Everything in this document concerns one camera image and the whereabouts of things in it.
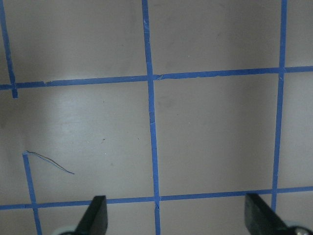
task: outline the blue painter's tape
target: blue painter's tape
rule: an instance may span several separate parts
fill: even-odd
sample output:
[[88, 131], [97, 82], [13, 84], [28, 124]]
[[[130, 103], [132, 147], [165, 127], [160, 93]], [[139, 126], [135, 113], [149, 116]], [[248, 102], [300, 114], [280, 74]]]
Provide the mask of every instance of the blue painter's tape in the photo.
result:
[[35, 88], [35, 87], [58, 87], [58, 86], [74, 86], [74, 85], [92, 85], [105, 83], [120, 82], [142, 82], [147, 81], [148, 76], [126, 76], [126, 77], [107, 77], [107, 78], [88, 78], [74, 80], [57, 80], [51, 82], [25, 82], [17, 83], [17, 88]]
[[279, 79], [278, 79], [278, 94], [277, 94], [277, 112], [276, 112], [276, 130], [275, 130], [275, 150], [273, 163], [273, 178], [272, 178], [272, 201], [271, 208], [276, 211], [277, 202], [277, 184], [279, 171], [279, 151], [282, 128], [282, 113], [283, 113], [283, 96], [284, 96], [284, 73], [285, 57], [286, 57], [286, 30], [287, 30], [287, 0], [281, 2], [281, 23], [280, 23], [280, 51], [279, 51]]
[[[312, 72], [313, 66], [287, 67], [284, 70], [287, 73]], [[184, 78], [215, 77], [215, 76], [254, 75], [254, 74], [271, 74], [271, 73], [279, 73], [279, 68], [168, 73], [168, 74], [163, 74], [163, 75], [153, 75], [153, 80], [184, 79]], [[74, 85], [105, 84], [105, 83], [120, 83], [120, 82], [141, 82], [141, 81], [147, 81], [147, 80], [148, 80], [148, 76], [143, 75], [143, 76], [127, 76], [127, 77], [57, 80], [57, 81], [51, 81], [51, 82], [47, 82], [47, 83], [45, 83], [45, 82], [25, 82], [25, 83], [16, 83], [16, 86], [18, 89], [21, 89], [21, 88], [74, 86]], [[9, 85], [9, 84], [0, 85], [0, 90], [10, 90], [10, 89], [12, 89], [12, 85]]]
[[0, 211], [3, 210], [15, 210], [15, 209], [25, 209], [26, 205], [25, 204], [15, 204], [15, 205], [0, 205]]
[[74, 201], [74, 202], [50, 202], [50, 203], [39, 203], [38, 208], [47, 207], [73, 207], [73, 206], [88, 206], [91, 201]]
[[236, 196], [245, 196], [247, 193], [271, 194], [272, 190], [263, 189], [263, 190], [248, 190], [248, 191], [234, 191], [234, 192], [213, 192], [213, 193], [199, 193], [199, 194], [186, 194], [186, 195], [171, 195], [171, 196], [161, 196], [161, 201], [215, 198], [215, 197], [236, 197]]
[[35, 196], [33, 180], [31, 177], [28, 154], [26, 152], [23, 152], [23, 161], [24, 161], [24, 167], [25, 167], [25, 172], [26, 172], [26, 179], [27, 179], [27, 184], [28, 184], [30, 201], [31, 201], [32, 208], [34, 211], [34, 219], [35, 219], [35, 224], [36, 224], [37, 235], [42, 235], [40, 219], [39, 219], [39, 214], [38, 214], [38, 209], [37, 209], [38, 205], [36, 203], [36, 196]]
[[278, 79], [275, 149], [274, 149], [273, 178], [272, 178], [273, 192], [272, 192], [271, 208], [274, 211], [276, 210], [276, 200], [277, 200], [279, 151], [280, 151], [280, 138], [281, 138], [282, 113], [283, 113], [283, 96], [284, 96], [284, 74], [282, 73], [279, 75], [279, 79]]
[[197, 77], [216, 77], [216, 76], [236, 76], [236, 75], [254, 75], [278, 73], [279, 68], [264, 68], [264, 69], [247, 69], [247, 70], [220, 70], [220, 71], [203, 71], [203, 72], [181, 72], [169, 73], [163, 75], [155, 75], [154, 80], [163, 79], [183, 79], [183, 78], [197, 78]]
[[286, 57], [286, 31], [287, 31], [287, 0], [282, 0], [281, 17], [280, 17], [280, 51], [279, 51], [279, 68], [285, 67]]
[[11, 89], [12, 89], [12, 85], [9, 85], [9, 84], [0, 85], [0, 91], [11, 90]]
[[[153, 202], [153, 201], [154, 197], [116, 198], [116, 199], [107, 199], [107, 204]], [[51, 202], [37, 204], [37, 207], [47, 208], [47, 207], [88, 206], [90, 203], [91, 201]]]
[[10, 78], [11, 87], [12, 87], [12, 96], [13, 98], [17, 98], [18, 91], [17, 91], [16, 84], [15, 84], [15, 75], [13, 71], [13, 62], [12, 62], [12, 57], [11, 57], [9, 34], [8, 34], [7, 27], [6, 27], [3, 0], [0, 0], [0, 24], [1, 24], [1, 30], [2, 30], [2, 38], [3, 38], [3, 44], [4, 44], [4, 50], [5, 50], [6, 63], [8, 66], [9, 78]]
[[42, 230], [41, 230], [41, 225], [40, 225], [40, 219], [39, 219], [38, 209], [35, 208], [35, 209], [33, 209], [33, 211], [34, 211], [34, 218], [35, 218], [35, 225], [36, 225], [37, 235], [42, 235], [43, 232], [42, 232]]
[[116, 199], [107, 199], [108, 204], [116, 203], [134, 203], [134, 202], [153, 202], [154, 197], [134, 197], [134, 198], [116, 198]]
[[145, 41], [145, 55], [148, 75], [148, 94], [149, 94], [149, 118], [150, 118], [150, 135], [151, 135], [151, 151], [152, 151], [152, 171], [153, 171], [153, 188], [155, 200], [155, 226], [156, 235], [161, 234], [160, 228], [160, 196], [158, 185], [158, 163], [157, 163], [157, 132], [156, 132], [156, 118], [155, 118], [155, 97], [154, 97], [154, 76], [150, 45], [150, 24], [148, 1], [142, 0], [142, 21]]
[[313, 66], [287, 67], [286, 72], [313, 72]]
[[277, 189], [277, 193], [308, 192], [308, 191], [313, 191], [313, 186]]
[[23, 153], [23, 161], [24, 161], [24, 168], [26, 172], [26, 179], [27, 179], [27, 184], [28, 184], [30, 201], [32, 204], [35, 204], [36, 203], [35, 190], [34, 190], [33, 180], [31, 177], [28, 155], [25, 153]]
[[155, 226], [156, 226], [156, 235], [160, 235], [161, 234], [160, 206], [157, 203], [155, 205]]
[[152, 76], [152, 56], [151, 56], [151, 45], [150, 45], [150, 23], [149, 23], [149, 11], [148, 1], [142, 0], [142, 21], [143, 21], [143, 32], [145, 42], [145, 55], [146, 55], [146, 66], [148, 76]]

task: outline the white floor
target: white floor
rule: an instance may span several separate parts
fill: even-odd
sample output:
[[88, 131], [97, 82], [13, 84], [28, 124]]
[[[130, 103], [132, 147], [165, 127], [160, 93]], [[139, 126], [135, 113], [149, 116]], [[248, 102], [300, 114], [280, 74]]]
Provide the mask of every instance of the white floor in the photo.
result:
[[[149, 0], [154, 74], [279, 67], [281, 1]], [[146, 75], [140, 0], [4, 0], [17, 82]], [[288, 0], [286, 67], [313, 66], [313, 2]], [[278, 188], [313, 186], [313, 72], [286, 73]], [[9, 84], [0, 37], [0, 84]], [[160, 196], [272, 188], [278, 74], [154, 82]], [[0, 206], [153, 197], [148, 84], [0, 91]], [[271, 203], [271, 194], [262, 196]], [[43, 235], [87, 206], [39, 208]], [[154, 202], [109, 204], [108, 235], [155, 234]], [[244, 197], [160, 202], [162, 235], [247, 235]], [[313, 191], [277, 213], [313, 228]], [[35, 235], [32, 209], [0, 210], [3, 235]]]

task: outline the floor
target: floor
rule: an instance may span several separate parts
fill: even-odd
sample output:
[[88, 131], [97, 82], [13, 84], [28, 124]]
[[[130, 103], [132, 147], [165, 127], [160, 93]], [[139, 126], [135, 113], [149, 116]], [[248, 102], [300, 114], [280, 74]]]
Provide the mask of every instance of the floor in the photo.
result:
[[312, 229], [312, 11], [0, 0], [2, 233], [57, 235], [106, 195], [108, 235], [248, 235], [251, 191]]

